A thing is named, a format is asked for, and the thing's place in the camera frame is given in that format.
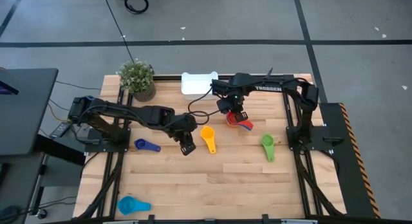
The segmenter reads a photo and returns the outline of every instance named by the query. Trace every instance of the wire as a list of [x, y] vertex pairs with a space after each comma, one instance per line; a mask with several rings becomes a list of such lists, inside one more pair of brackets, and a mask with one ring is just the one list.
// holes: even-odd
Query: wire
[[51, 106], [50, 104], [47, 104], [47, 105], [49, 106], [50, 111], [51, 111], [51, 114], [53, 115], [53, 117], [54, 117], [56, 120], [61, 121], [61, 122], [69, 122], [69, 120], [64, 120], [64, 119], [61, 119], [61, 118], [57, 118], [56, 115], [55, 115], [55, 113], [54, 113], [54, 111], [53, 111], [52, 106]]
[[328, 198], [324, 195], [322, 190], [317, 186], [316, 182], [312, 180], [312, 177], [309, 175], [308, 171], [303, 165], [302, 159], [300, 157], [300, 151], [303, 145], [299, 145], [299, 147], [296, 149], [296, 152], [294, 151], [294, 158], [296, 162], [296, 169], [298, 173], [300, 173], [303, 178], [306, 180], [312, 191], [316, 194], [316, 196], [319, 198], [319, 201], [322, 203], [326, 211], [329, 213], [331, 216], [341, 216], [343, 215], [339, 210], [337, 210], [333, 204], [328, 200]]
[[65, 198], [60, 199], [60, 200], [56, 200], [56, 201], [49, 201], [49, 202], [46, 202], [46, 203], [40, 204], [40, 206], [42, 206], [42, 205], [47, 205], [47, 204], [50, 204], [50, 203], [59, 202], [59, 201], [64, 201], [64, 200], [66, 200], [66, 199], [68, 199], [68, 198], [77, 198], [77, 196], [68, 196], [68, 197], [65, 197]]
[[187, 105], [187, 110], [189, 111], [188, 115], [194, 115], [196, 117], [207, 117], [206, 121], [202, 122], [202, 123], [196, 123], [198, 125], [205, 125], [207, 124], [207, 122], [210, 120], [210, 116], [216, 114], [217, 112], [220, 112], [221, 110], [217, 110], [217, 111], [213, 111], [212, 113], [207, 113], [205, 111], [191, 111], [191, 105], [199, 100], [201, 100], [202, 98], [206, 97], [210, 92], [212, 91], [212, 88], [210, 88], [208, 90], [208, 92], [206, 92], [206, 94], [202, 95], [200, 98], [197, 98], [195, 100], [193, 100], [192, 102], [189, 103], [189, 105]]
[[6, 220], [9, 220], [9, 219], [13, 218], [12, 221], [9, 221], [9, 222], [3, 223], [3, 224], [12, 223], [12, 222], [15, 221], [19, 216], [28, 214], [28, 213], [30, 213], [30, 212], [33, 212], [33, 211], [36, 211], [36, 210], [39, 210], [39, 209], [44, 209], [44, 208], [47, 208], [47, 207], [51, 207], [52, 205], [74, 205], [74, 204], [76, 204], [76, 203], [75, 203], [75, 202], [72, 202], [72, 203], [56, 202], [56, 203], [52, 203], [52, 204], [45, 205], [45, 206], [39, 206], [38, 209], [28, 209], [28, 210], [26, 210], [26, 211], [24, 211], [24, 212], [22, 212], [22, 213], [15, 214], [15, 215], [13, 215], [13, 216], [5, 217], [5, 218], [0, 218], [0, 221], [6, 221]]
[[[166, 124], [163, 128], [169, 127], [169, 126], [171, 126], [172, 124], [174, 124], [174, 123], [176, 123], [176, 122], [179, 122], [179, 121], [185, 119], [187, 115], [194, 115], [194, 116], [199, 116], [199, 117], [207, 117], [206, 121], [204, 121], [204, 122], [202, 122], [202, 123], [196, 123], [197, 125], [205, 125], [205, 124], [207, 124], [207, 122], [208, 122], [209, 119], [210, 119], [209, 116], [210, 116], [210, 115], [213, 115], [213, 114], [215, 114], [215, 113], [217, 113], [217, 112], [219, 112], [219, 111], [220, 111], [220, 110], [217, 110], [217, 111], [214, 111], [214, 112], [212, 112], [212, 113], [210, 113], [210, 114], [206, 113], [205, 111], [193, 111], [193, 112], [189, 112], [189, 113], [184, 114], [184, 115], [185, 115], [184, 117], [179, 118], [179, 119], [177, 119], [177, 120], [175, 120], [175, 121], [173, 121], [173, 122], [170, 122], [170, 123]], [[203, 115], [203, 116], [195, 115], [195, 114], [194, 114], [195, 112], [203, 113], [203, 114], [205, 114], [205, 115]]]
[[85, 87], [82, 87], [82, 86], [77, 86], [77, 85], [74, 85], [74, 84], [70, 84], [70, 83], [67, 83], [67, 82], [61, 82], [61, 81], [58, 81], [58, 80], [56, 80], [56, 82], [60, 83], [60, 84], [68, 85], [68, 86], [74, 86], [74, 87], [77, 87], [77, 88], [80, 88], [80, 89], [94, 89], [94, 90], [98, 90], [98, 91], [102, 90], [102, 89], [99, 89], [99, 88], [85, 88]]
[[58, 105], [55, 101], [53, 101], [52, 99], [49, 99], [50, 102], [53, 102], [58, 108], [65, 110], [65, 111], [69, 111], [70, 109], [66, 109], [64, 107], [61, 107], [60, 105]]
[[340, 167], [339, 167], [339, 162], [337, 161], [336, 157], [334, 157], [327, 151], [320, 151], [320, 152], [325, 154], [326, 156], [329, 156], [333, 160], [333, 163], [335, 164], [336, 175], [339, 176]]
[[82, 170], [81, 170], [81, 172], [80, 172], [80, 178], [82, 178], [83, 170], [84, 170], [85, 166], [86, 166], [94, 157], [96, 157], [98, 154], [99, 154], [99, 153], [94, 154], [93, 156], [91, 156], [91, 157], [89, 158], [88, 161], [86, 161], [86, 163], [84, 163], [84, 165], [83, 165], [83, 167], [82, 167]]
[[149, 8], [149, 1], [143, 0], [145, 3], [145, 6], [142, 10], [136, 10], [134, 9], [131, 5], [128, 3], [129, 0], [124, 0], [124, 6], [126, 7], [127, 11], [130, 12], [131, 14], [142, 14], [146, 12], [146, 10]]
[[39, 131], [41, 131], [46, 137], [49, 137], [49, 135], [47, 135], [41, 128], [39, 129]]
[[85, 218], [91, 218], [93, 213], [96, 211], [96, 208], [98, 207], [99, 203], [102, 201], [104, 196], [106, 195], [107, 191], [109, 190], [111, 184], [115, 180], [115, 178], [118, 176], [118, 174], [121, 171], [121, 165], [122, 161], [117, 159], [116, 166], [112, 170], [108, 180], [106, 183], [102, 186], [100, 191], [97, 193], [95, 199], [91, 202], [91, 204], [87, 207], [87, 209], [76, 219], [85, 219]]
[[131, 56], [131, 53], [130, 53], [129, 47], [127, 46], [127, 42], [126, 42], [126, 40], [124, 39], [123, 32], [122, 32], [122, 30], [120, 29], [120, 27], [118, 26], [118, 23], [117, 23], [117, 21], [116, 21], [115, 15], [113, 14], [113, 11], [111, 10], [111, 7], [110, 7], [110, 5], [109, 5], [109, 1], [108, 1], [108, 0], [106, 0], [106, 4], [108, 5], [108, 8], [109, 8], [110, 13], [111, 13], [111, 16], [113, 17], [113, 20], [114, 20], [114, 21], [115, 21], [115, 23], [116, 23], [117, 29], [118, 29], [118, 31], [120, 32], [120, 36], [121, 36], [121, 37], [122, 37], [122, 39], [123, 39], [124, 46], [126, 46], [127, 52], [129, 53], [129, 56], [130, 56], [131, 62], [135, 63], [135, 60], [133, 60], [133, 57]]
[[92, 157], [90, 157], [90, 159], [88, 161], [86, 161], [86, 163], [84, 163], [83, 168], [85, 168], [85, 166], [90, 162], [90, 160], [92, 160], [94, 157], [96, 157], [99, 153], [94, 154]]
[[83, 140], [79, 140], [79, 138], [77, 137], [77, 133], [80, 131], [81, 128], [79, 128], [79, 130], [75, 130], [75, 128], [72, 126], [70, 128], [71, 132], [74, 134], [76, 141], [78, 141], [81, 144], [88, 144], [87, 142], [83, 141]]

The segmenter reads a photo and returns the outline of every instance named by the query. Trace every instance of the yellow measuring spoon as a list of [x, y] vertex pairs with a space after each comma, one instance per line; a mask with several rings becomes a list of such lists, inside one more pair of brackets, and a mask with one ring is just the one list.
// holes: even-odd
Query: yellow measuring spoon
[[216, 146], [214, 145], [214, 130], [209, 126], [204, 126], [200, 131], [200, 136], [205, 140], [209, 152], [211, 154], [216, 153]]

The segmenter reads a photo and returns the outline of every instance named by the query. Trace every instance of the wooden tabletop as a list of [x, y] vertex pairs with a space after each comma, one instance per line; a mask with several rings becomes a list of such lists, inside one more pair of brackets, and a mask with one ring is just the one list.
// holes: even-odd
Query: wooden tabletop
[[[312, 81], [310, 74], [299, 74]], [[101, 99], [116, 102], [119, 77], [106, 75]], [[146, 103], [133, 100], [134, 106], [161, 105], [172, 107], [176, 114], [187, 112], [188, 101], [181, 93], [180, 81], [156, 82], [157, 94]], [[194, 103], [192, 110], [208, 113], [217, 110], [216, 100]], [[302, 218], [304, 212], [297, 181], [293, 153], [287, 146], [287, 120], [281, 93], [253, 92], [245, 97], [245, 111], [254, 124], [252, 131], [231, 128], [225, 116], [211, 116], [207, 124], [215, 130], [216, 154], [210, 154], [200, 137], [199, 126], [193, 133], [197, 148], [184, 156], [178, 143], [161, 131], [154, 131], [133, 122], [129, 151], [125, 154], [119, 196], [133, 196], [152, 205], [149, 212], [136, 212], [116, 219], [258, 219], [262, 214], [270, 218]], [[297, 123], [292, 110], [294, 123]], [[315, 126], [323, 123], [319, 108], [314, 111]], [[275, 160], [268, 162], [262, 145], [262, 136], [275, 138]], [[137, 151], [133, 141], [144, 138], [160, 145], [159, 153]], [[84, 212], [102, 184], [107, 153], [100, 153], [83, 170], [74, 216]], [[339, 182], [333, 161], [312, 151], [312, 161], [318, 186], [341, 212], [345, 212]], [[111, 191], [106, 198], [108, 214]], [[315, 213], [312, 192], [308, 189], [312, 213]]]

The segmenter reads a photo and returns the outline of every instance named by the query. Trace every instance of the potted plant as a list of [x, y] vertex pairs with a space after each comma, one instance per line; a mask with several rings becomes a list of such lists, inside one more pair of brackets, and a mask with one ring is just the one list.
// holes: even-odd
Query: potted plant
[[137, 101], [147, 102], [156, 95], [153, 69], [146, 62], [126, 62], [120, 68], [120, 86], [128, 89]]

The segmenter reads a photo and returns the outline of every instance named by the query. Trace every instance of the green plant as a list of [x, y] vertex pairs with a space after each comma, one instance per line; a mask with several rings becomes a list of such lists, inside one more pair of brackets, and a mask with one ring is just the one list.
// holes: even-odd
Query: green plant
[[117, 72], [120, 75], [120, 86], [129, 93], [147, 91], [153, 83], [153, 71], [146, 62], [126, 62]]

